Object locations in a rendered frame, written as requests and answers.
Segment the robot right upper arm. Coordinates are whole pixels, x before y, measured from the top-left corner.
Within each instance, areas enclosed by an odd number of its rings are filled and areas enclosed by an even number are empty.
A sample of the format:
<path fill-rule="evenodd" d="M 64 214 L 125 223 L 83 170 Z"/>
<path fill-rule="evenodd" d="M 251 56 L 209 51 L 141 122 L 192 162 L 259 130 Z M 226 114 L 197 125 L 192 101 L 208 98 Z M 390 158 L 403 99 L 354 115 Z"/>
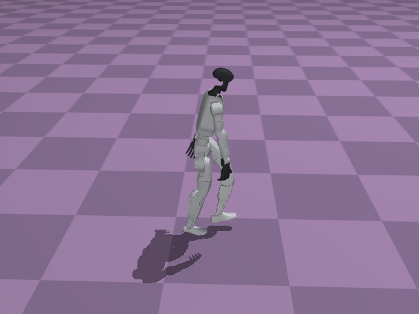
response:
<path fill-rule="evenodd" d="M 212 101 L 210 106 L 211 115 L 213 117 L 213 124 L 215 128 L 216 138 L 219 139 L 219 134 L 225 132 L 223 130 L 223 106 L 219 101 Z"/>

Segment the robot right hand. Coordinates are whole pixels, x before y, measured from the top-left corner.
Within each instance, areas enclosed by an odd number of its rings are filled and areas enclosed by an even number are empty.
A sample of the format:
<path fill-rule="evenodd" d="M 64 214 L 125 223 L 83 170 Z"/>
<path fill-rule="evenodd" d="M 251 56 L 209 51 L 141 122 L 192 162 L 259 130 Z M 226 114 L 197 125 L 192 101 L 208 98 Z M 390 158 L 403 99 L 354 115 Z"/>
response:
<path fill-rule="evenodd" d="M 225 164 L 224 160 L 221 159 L 221 165 L 222 165 L 222 170 L 221 170 L 221 177 L 220 179 L 218 179 L 218 181 L 224 181 L 226 179 L 228 179 L 230 177 L 229 173 L 232 173 L 232 170 L 230 168 L 230 163 L 229 164 Z"/>

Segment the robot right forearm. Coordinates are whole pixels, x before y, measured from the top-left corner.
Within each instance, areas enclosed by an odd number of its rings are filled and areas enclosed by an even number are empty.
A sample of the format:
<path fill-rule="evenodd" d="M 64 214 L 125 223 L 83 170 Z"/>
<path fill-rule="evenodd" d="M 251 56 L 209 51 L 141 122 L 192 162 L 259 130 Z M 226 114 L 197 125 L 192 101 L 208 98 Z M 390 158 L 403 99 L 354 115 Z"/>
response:
<path fill-rule="evenodd" d="M 228 135 L 225 132 L 222 132 L 219 134 L 219 142 L 217 143 L 219 150 L 220 150 L 220 156 L 221 159 L 224 160 L 225 164 L 230 163 L 230 152 L 228 151 L 228 141 L 227 141 Z"/>

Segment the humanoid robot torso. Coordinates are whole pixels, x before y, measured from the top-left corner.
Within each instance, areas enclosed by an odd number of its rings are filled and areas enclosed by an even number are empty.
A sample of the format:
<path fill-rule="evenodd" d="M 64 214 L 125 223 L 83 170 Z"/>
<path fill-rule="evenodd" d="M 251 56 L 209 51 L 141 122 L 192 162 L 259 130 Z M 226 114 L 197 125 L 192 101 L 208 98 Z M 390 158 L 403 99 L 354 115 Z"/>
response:
<path fill-rule="evenodd" d="M 223 97 L 220 94 L 217 94 L 217 96 L 210 96 L 208 95 L 207 90 L 203 96 L 202 103 L 200 106 L 200 110 L 198 113 L 198 118 L 196 122 L 196 132 L 198 133 L 197 138 L 194 142 L 194 156 L 198 154 L 198 152 L 204 152 L 205 157 L 208 157 L 210 154 L 210 137 L 213 136 L 215 132 L 214 124 L 213 124 L 213 117 L 211 115 L 210 106 L 212 101 L 219 101 L 224 110 L 224 100 Z"/>

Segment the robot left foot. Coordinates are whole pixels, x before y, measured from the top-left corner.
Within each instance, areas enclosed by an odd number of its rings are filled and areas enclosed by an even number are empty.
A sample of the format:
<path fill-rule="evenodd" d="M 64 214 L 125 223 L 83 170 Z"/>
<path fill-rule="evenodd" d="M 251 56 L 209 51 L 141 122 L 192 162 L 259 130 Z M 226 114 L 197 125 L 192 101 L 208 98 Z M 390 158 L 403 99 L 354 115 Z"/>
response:
<path fill-rule="evenodd" d="M 218 214 L 217 214 L 218 215 Z M 226 213 L 226 212 L 222 212 L 220 217 L 216 216 L 216 214 L 212 214 L 211 215 L 211 222 L 215 223 L 215 222 L 220 222 L 220 221 L 227 221 L 227 220 L 232 220 L 234 218 L 237 217 L 236 213 Z"/>

